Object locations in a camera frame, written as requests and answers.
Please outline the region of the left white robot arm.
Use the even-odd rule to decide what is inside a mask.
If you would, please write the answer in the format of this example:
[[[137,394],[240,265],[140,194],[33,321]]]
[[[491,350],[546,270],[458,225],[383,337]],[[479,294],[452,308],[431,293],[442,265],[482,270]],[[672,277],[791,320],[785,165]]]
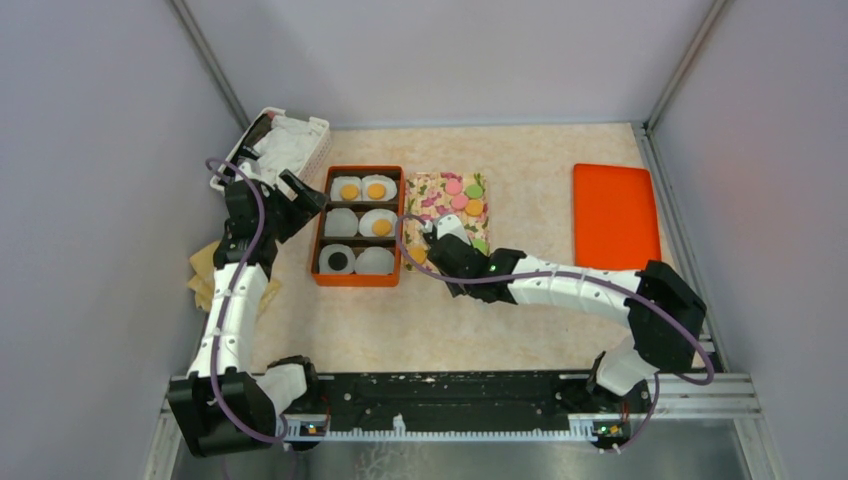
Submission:
[[[228,217],[213,253],[214,288],[203,337],[182,379],[169,383],[166,400],[189,452],[199,458],[269,447],[284,439],[291,407],[308,413],[321,393],[312,362],[286,357],[254,376],[249,369],[256,320],[278,246],[327,203],[291,171],[284,193],[249,173],[237,172],[224,189]]]

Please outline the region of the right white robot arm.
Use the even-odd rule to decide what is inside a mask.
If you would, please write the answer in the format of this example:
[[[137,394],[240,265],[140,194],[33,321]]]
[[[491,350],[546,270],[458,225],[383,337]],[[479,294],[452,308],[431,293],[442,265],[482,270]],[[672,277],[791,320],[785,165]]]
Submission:
[[[684,375],[695,358],[709,359],[698,337],[706,305],[668,264],[640,270],[567,266],[522,250],[486,254],[473,246],[456,215],[421,220],[432,277],[452,296],[485,303],[563,307],[617,322],[629,335],[599,355],[586,385],[589,404],[612,412],[641,381],[657,374]]]

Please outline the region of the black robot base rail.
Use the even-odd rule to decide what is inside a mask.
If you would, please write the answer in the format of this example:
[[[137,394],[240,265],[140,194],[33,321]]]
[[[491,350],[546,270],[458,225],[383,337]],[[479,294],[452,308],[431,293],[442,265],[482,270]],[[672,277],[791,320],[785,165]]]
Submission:
[[[583,370],[324,373],[285,417],[331,433],[565,433],[581,414],[620,423],[649,404],[646,382],[617,397]]]

